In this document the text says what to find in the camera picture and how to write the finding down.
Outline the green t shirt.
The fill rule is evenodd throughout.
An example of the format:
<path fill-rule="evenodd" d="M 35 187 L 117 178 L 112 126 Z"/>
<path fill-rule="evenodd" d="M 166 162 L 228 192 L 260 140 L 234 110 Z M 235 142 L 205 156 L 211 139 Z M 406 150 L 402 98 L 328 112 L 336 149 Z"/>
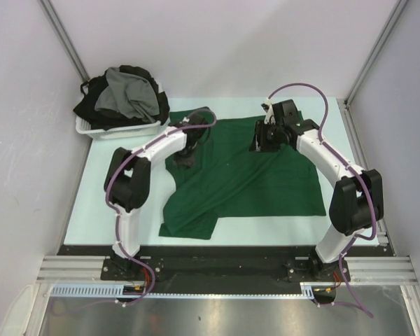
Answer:
<path fill-rule="evenodd" d="M 256 120 L 218 120 L 191 162 L 165 160 L 176 190 L 163 208 L 161 237 L 209 240 L 220 218 L 326 215 L 312 162 L 290 146 L 249 149 Z"/>

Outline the black t shirt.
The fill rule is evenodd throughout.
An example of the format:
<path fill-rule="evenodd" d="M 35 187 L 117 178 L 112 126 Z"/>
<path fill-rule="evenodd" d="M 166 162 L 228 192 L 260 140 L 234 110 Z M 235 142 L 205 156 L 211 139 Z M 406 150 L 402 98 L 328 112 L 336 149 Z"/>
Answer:
<path fill-rule="evenodd" d="M 105 79 L 106 71 L 107 70 L 105 70 L 103 75 L 94 77 L 81 85 L 80 90 L 83 94 L 83 98 L 73 109 L 73 112 L 80 118 L 88 121 L 91 124 L 92 129 L 109 130 L 116 127 L 152 124 L 146 123 L 137 118 L 127 119 L 125 117 L 118 116 L 113 112 L 102 113 L 95 111 L 95 103 L 99 95 L 108 86 Z M 152 82 L 152 84 L 155 90 L 157 90 L 157 100 L 160 107 L 160 114 L 155 118 L 155 122 L 160 121 L 161 124 L 164 124 L 167 121 L 170 112 L 168 98 L 165 91 L 160 89 L 160 86 L 154 77 L 153 81 L 155 81 L 155 83 Z"/>

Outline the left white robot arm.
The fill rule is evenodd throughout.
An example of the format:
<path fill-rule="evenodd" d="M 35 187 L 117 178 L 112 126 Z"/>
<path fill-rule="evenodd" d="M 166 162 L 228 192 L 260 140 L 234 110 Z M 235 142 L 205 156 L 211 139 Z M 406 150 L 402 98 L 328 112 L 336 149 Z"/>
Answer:
<path fill-rule="evenodd" d="M 117 148 L 114 151 L 104 191 L 106 205 L 115 212 L 113 251 L 120 257 L 116 271 L 124 279 L 134 279 L 141 271 L 141 263 L 134 256 L 141 247 L 140 213 L 148 200 L 153 168 L 175 154 L 190 158 L 200 139 L 216 123 L 213 111 L 200 108 L 170 123 L 147 143 L 130 150 Z"/>

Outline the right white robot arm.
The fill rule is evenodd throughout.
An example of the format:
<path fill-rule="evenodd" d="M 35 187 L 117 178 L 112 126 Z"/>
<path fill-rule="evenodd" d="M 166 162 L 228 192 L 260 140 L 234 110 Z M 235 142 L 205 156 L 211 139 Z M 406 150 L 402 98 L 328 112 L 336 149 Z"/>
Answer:
<path fill-rule="evenodd" d="M 346 255 L 357 239 L 373 240 L 377 222 L 384 215 L 382 176 L 347 160 L 324 137 L 321 126 L 302 119 L 291 99 L 278 103 L 266 99 L 266 116 L 255 122 L 251 151 L 278 151 L 291 147 L 305 156 L 333 188 L 329 207 L 330 227 L 316 245 L 309 273 L 325 281 L 334 272 L 333 263 Z"/>

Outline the white plastic laundry basket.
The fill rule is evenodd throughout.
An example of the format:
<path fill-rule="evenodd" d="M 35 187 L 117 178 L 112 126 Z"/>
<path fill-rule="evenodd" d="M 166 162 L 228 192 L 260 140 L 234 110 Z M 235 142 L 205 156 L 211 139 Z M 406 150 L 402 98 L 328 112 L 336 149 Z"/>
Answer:
<path fill-rule="evenodd" d="M 94 140 L 123 139 L 127 137 L 142 137 L 157 134 L 160 129 L 160 121 L 152 124 L 136 125 L 128 127 L 116 127 L 109 130 L 92 129 L 91 124 L 76 116 L 76 131 Z"/>

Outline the grey t shirt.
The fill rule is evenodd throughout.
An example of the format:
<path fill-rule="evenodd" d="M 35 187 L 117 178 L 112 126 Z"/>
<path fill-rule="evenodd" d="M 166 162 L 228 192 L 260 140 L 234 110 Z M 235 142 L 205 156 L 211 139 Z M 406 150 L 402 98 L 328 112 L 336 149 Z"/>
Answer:
<path fill-rule="evenodd" d="M 94 109 L 116 113 L 127 119 L 154 123 L 160 107 L 151 74 L 138 66 L 109 67 L 105 74 L 108 86 L 99 95 Z"/>

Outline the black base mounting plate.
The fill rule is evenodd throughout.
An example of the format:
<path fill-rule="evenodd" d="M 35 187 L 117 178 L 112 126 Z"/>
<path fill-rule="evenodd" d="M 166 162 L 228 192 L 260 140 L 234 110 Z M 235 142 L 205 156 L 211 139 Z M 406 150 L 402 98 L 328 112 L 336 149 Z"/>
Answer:
<path fill-rule="evenodd" d="M 120 304 L 138 298 L 304 298 L 333 295 L 351 282 L 347 257 L 393 257 L 385 246 L 354 247 L 318 266 L 310 246 L 145 246 L 134 260 L 109 248 L 67 246 L 57 256 L 104 256 L 111 270 L 99 282 L 53 282 L 53 293 Z"/>

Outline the right aluminium corner post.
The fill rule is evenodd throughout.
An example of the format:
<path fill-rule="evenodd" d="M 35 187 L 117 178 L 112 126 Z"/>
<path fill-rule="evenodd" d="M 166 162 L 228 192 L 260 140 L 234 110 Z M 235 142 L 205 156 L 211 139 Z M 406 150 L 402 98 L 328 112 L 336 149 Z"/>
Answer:
<path fill-rule="evenodd" d="M 382 27 L 376 41 L 373 44 L 371 51 L 369 52 L 364 64 L 362 65 L 360 72 L 358 73 L 355 81 L 353 82 L 353 85 L 351 86 L 346 98 L 344 99 L 344 105 L 348 109 L 351 107 L 354 99 L 366 82 L 386 44 L 389 42 L 391 35 L 393 34 L 400 19 L 402 18 L 404 12 L 411 4 L 411 2 L 412 1 L 410 0 L 398 0 L 393 6 L 388 18 L 384 23 L 384 26 Z"/>

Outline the aluminium corner post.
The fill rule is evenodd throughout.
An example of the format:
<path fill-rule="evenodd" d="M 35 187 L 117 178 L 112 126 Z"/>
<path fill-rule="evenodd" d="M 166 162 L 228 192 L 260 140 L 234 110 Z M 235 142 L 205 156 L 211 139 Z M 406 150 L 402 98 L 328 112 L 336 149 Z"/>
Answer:
<path fill-rule="evenodd" d="M 389 42 L 391 35 L 393 34 L 400 19 L 402 18 L 404 12 L 411 4 L 411 2 L 412 1 L 410 0 L 398 0 L 393 6 L 388 18 L 384 23 L 384 26 L 382 27 L 376 41 L 373 44 L 371 51 L 369 52 L 364 64 L 362 65 L 360 72 L 358 73 L 355 81 L 353 82 L 353 85 L 351 86 L 346 98 L 344 99 L 344 105 L 348 109 L 351 107 L 354 99 L 366 82 L 386 44 Z"/>
<path fill-rule="evenodd" d="M 73 65 L 76 73 L 79 75 L 80 79 L 85 82 L 90 79 L 90 76 L 74 46 L 73 41 L 71 40 L 68 31 L 66 30 L 61 17 L 57 13 L 53 2 L 50 0 L 38 0 L 38 4 L 41 7 L 44 15 L 49 21 L 56 37 L 61 43 L 67 57 Z"/>

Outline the left aluminium corner post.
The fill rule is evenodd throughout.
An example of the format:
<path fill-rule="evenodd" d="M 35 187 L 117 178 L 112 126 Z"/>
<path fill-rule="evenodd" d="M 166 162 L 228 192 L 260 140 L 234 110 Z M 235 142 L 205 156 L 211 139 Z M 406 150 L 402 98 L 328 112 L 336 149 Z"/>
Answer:
<path fill-rule="evenodd" d="M 56 37 L 61 43 L 67 57 L 73 65 L 76 73 L 79 75 L 80 79 L 85 82 L 90 79 L 90 76 L 74 46 L 73 41 L 71 40 L 68 31 L 66 30 L 61 17 L 57 13 L 53 2 L 50 0 L 38 0 L 38 4 L 41 7 L 44 15 L 49 21 Z"/>

